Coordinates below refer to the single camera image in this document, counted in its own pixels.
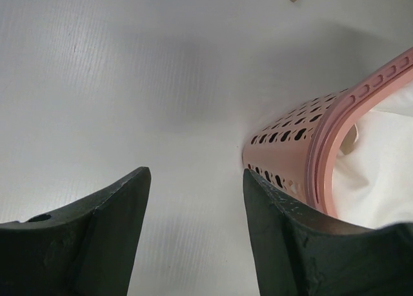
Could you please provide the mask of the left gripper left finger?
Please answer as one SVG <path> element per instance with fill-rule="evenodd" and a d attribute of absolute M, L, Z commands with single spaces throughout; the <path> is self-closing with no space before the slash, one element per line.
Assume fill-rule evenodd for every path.
<path fill-rule="evenodd" d="M 28 221 L 1 225 L 2 295 L 126 295 L 151 173 L 120 180 Z"/>

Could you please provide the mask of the pink plastic basket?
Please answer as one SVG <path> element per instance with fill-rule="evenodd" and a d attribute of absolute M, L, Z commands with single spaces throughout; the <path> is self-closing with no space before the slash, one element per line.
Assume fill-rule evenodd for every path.
<path fill-rule="evenodd" d="M 357 85 L 306 101 L 253 133 L 243 146 L 243 167 L 337 217 L 332 174 L 342 141 L 357 120 L 411 80 L 408 49 Z"/>

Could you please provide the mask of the white shirt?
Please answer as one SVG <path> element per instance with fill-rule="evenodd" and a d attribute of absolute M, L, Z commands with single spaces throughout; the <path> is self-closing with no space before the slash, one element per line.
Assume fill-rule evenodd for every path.
<path fill-rule="evenodd" d="M 367 228 L 412 221 L 412 84 L 350 129 L 334 165 L 332 194 L 342 221 Z"/>

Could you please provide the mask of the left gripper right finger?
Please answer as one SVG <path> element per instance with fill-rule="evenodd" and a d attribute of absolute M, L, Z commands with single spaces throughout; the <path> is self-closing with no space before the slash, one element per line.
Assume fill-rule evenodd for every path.
<path fill-rule="evenodd" d="M 412 225 L 370 230 L 329 217 L 255 171 L 243 194 L 261 295 L 411 295 Z"/>

